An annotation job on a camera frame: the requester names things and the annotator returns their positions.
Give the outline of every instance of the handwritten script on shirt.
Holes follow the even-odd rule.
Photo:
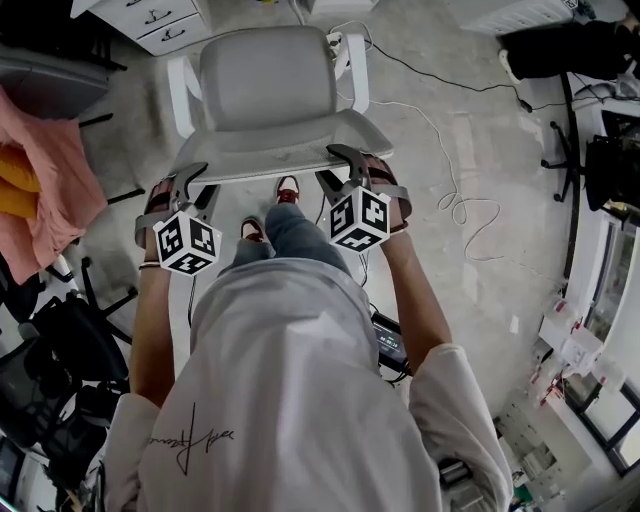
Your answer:
[[[191,448],[194,448],[198,445],[204,447],[204,453],[209,453],[209,448],[220,439],[231,439],[233,441],[233,430],[225,430],[223,432],[215,432],[214,429],[211,429],[207,434],[205,434],[200,439],[194,441],[193,439],[193,423],[196,417],[196,404],[193,404],[193,409],[191,411],[191,425],[189,426],[189,436],[185,438],[185,431],[183,430],[180,433],[180,439],[157,439],[151,438],[149,439],[149,444],[152,445],[154,443],[163,444],[168,446],[171,449],[181,448],[178,450],[176,454],[176,462],[178,463],[178,467],[182,471],[182,473],[187,476],[189,474],[189,458],[191,456]]]

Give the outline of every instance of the gray tiled floor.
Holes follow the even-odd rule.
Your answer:
[[[215,4],[217,32],[295,23],[286,1]],[[309,21],[326,30],[347,19]],[[358,19],[370,26],[384,50],[419,69],[476,87],[507,83],[496,58],[498,43],[458,29],[445,5],[436,0],[381,0],[372,13]],[[195,61],[203,45],[177,54]],[[133,45],[115,45],[114,58],[129,70],[114,74],[109,94],[83,116],[115,114],[112,121],[83,130],[87,156],[107,196],[125,192],[135,182],[149,188],[171,166],[181,139],[172,124],[165,67],[175,55],[154,58]],[[439,127],[464,197],[493,199],[501,205],[500,217],[471,244],[469,254],[502,258],[483,263],[466,259],[467,240],[491,219],[496,206],[471,203],[467,224],[454,224],[450,211],[438,210],[439,199],[453,190],[453,184],[435,131],[414,110],[371,105],[366,115],[395,145],[390,164],[411,192],[414,214],[409,231],[424,269],[495,413],[528,371],[529,348],[564,263],[569,207],[552,199],[560,181],[557,171],[539,165],[541,157],[554,160],[557,144],[548,122],[564,122],[564,109],[526,114],[508,89],[482,94],[462,90],[416,75],[375,50],[368,53],[368,68],[374,100],[417,105]],[[342,81],[339,90],[349,92]],[[519,91],[534,106],[561,101],[557,80],[532,81]],[[304,176],[301,185],[302,209],[315,218],[319,186],[312,175]],[[221,262],[199,278],[196,300],[232,258],[242,219],[264,215],[273,187],[272,180],[225,185],[214,219],[224,236]],[[81,255],[92,256],[95,287],[108,302],[137,279],[142,254],[133,242],[133,222],[144,201],[137,198],[110,207],[80,246],[68,251],[76,263]],[[357,258],[350,257],[349,263],[354,276],[361,276]],[[378,250],[370,255],[366,290],[384,314],[396,317],[389,272]],[[189,292],[190,280],[173,279],[171,322],[179,366],[188,357]],[[132,315],[133,307],[120,313],[116,323],[130,331]]]

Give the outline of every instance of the white t-shirt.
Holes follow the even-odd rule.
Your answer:
[[[272,259],[200,300],[192,355],[162,409],[124,395],[107,510],[438,511],[436,461],[465,461],[506,510],[511,479],[461,347],[429,353],[409,409],[380,378],[366,294],[311,260]]]

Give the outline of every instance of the sneaker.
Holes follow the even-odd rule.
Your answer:
[[[514,85],[518,85],[522,80],[516,77],[511,70],[511,64],[509,64],[509,52],[507,50],[500,50],[498,52],[498,60],[500,61],[500,65],[504,68],[509,76],[509,80],[513,82]]]
[[[240,236],[252,242],[264,242],[264,231],[262,231],[262,227],[258,224],[258,221],[253,218],[244,220],[240,228]]]
[[[281,178],[276,189],[276,203],[298,204],[299,199],[300,187],[298,187],[298,180],[293,176]]]

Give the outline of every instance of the pink cloth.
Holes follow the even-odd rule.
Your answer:
[[[0,253],[18,284],[51,265],[107,206],[84,156],[76,120],[25,114],[0,87],[0,143],[27,153],[42,192],[35,219],[0,213]]]

